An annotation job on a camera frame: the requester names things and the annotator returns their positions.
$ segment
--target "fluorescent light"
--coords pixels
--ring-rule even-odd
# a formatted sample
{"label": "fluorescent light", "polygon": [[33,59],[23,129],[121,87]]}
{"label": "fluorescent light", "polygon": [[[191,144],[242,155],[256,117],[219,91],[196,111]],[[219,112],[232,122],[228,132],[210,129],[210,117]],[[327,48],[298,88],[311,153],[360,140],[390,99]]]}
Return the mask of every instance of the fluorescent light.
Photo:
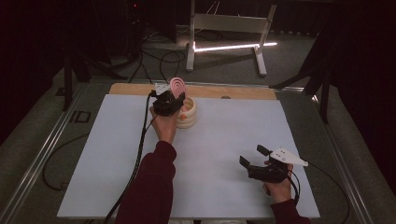
{"label": "fluorescent light", "polygon": [[[275,46],[277,45],[276,42],[274,43],[265,43],[264,46]],[[211,50],[219,50],[219,49],[245,49],[245,48],[254,48],[258,47],[258,44],[251,44],[251,45],[235,45],[235,46],[225,46],[225,47],[214,47],[214,48],[204,48],[204,49],[195,49],[195,52],[203,52],[203,51],[211,51]]]}

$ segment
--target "white tabletop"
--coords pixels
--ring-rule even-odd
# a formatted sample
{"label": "white tabletop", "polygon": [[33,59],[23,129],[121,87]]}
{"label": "white tabletop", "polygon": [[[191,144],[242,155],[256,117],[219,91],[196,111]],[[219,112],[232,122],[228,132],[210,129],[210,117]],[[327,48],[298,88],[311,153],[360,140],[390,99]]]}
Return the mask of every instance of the white tabletop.
{"label": "white tabletop", "polygon": [[[107,95],[69,184],[58,217],[103,218],[124,190],[134,169],[146,96]],[[263,166],[256,147],[283,147],[298,155],[283,108],[277,100],[194,98],[197,121],[177,130],[174,219],[254,219],[272,217],[271,198],[262,183],[248,178],[243,156]],[[148,130],[144,154],[157,143]],[[319,217],[302,166],[297,206],[305,217]]]}

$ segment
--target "white metal stand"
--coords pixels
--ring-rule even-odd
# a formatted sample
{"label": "white metal stand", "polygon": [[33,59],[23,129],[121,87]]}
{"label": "white metal stand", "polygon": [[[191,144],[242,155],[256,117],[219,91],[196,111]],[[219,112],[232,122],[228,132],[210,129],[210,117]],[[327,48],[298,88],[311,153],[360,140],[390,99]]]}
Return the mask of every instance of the white metal stand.
{"label": "white metal stand", "polygon": [[196,51],[194,39],[195,29],[208,29],[262,34],[258,45],[253,47],[247,46],[247,48],[254,48],[260,76],[265,77],[267,71],[262,57],[262,48],[268,36],[275,10],[276,5],[271,5],[267,18],[199,14],[195,13],[195,0],[191,0],[190,43],[187,54],[187,71],[192,71],[194,65],[194,54]]}

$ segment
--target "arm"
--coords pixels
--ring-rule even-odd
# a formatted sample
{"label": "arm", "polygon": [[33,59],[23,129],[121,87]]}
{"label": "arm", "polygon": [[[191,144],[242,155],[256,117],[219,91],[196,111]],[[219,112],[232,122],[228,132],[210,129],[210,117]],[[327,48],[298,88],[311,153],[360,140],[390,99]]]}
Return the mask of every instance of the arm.
{"label": "arm", "polygon": [[171,117],[156,116],[152,108],[150,112],[159,142],[154,152],[143,158],[136,178],[125,192],[116,224],[164,224],[169,221],[176,172],[173,161],[177,156],[172,142],[178,112]]}
{"label": "arm", "polygon": [[298,214],[294,200],[291,198],[290,182],[286,178],[280,183],[264,182],[263,188],[273,198],[271,208],[274,212],[276,224],[309,224],[311,221],[307,217]]}

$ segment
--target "maroon sleeve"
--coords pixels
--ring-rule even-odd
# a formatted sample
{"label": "maroon sleeve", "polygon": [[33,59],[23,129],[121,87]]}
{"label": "maroon sleeve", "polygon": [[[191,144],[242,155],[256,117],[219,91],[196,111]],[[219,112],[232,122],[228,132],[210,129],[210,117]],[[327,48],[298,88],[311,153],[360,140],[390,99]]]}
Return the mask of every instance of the maroon sleeve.
{"label": "maroon sleeve", "polygon": [[271,204],[274,212],[276,224],[309,224],[311,221],[307,217],[300,217],[297,212],[294,200],[290,199],[283,203]]}
{"label": "maroon sleeve", "polygon": [[168,223],[173,202],[176,151],[160,141],[154,152],[147,154],[136,178],[125,192],[117,213],[116,224]]}

